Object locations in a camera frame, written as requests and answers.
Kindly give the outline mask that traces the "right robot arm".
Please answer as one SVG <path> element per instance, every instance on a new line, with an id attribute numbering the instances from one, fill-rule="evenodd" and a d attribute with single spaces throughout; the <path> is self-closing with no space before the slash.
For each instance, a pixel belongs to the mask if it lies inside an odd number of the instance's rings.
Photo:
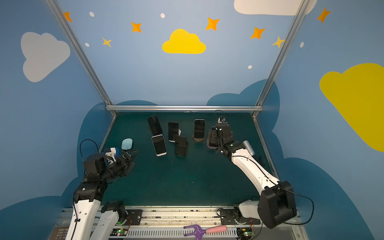
<path id="1" fill-rule="evenodd" d="M 258 201 L 247 200 L 234 206 L 235 218 L 259 219 L 269 229 L 297 216 L 292 185 L 271 175 L 254 158 L 248 141 L 235 141 L 231 127 L 219 122 L 208 133 L 207 146 L 219 151 L 236 165 L 252 182 L 260 195 Z"/>

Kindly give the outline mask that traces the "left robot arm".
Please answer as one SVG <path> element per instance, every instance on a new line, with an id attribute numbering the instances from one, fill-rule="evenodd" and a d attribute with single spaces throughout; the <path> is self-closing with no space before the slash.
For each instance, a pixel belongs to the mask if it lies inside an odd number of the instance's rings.
<path id="1" fill-rule="evenodd" d="M 138 150 L 97 153 L 84 162 L 84 179 L 74 192 L 73 215 L 67 240 L 107 240 L 115 225 L 138 225 L 142 211 L 131 216 L 123 201 L 101 203 L 109 182 L 128 175 Z"/>

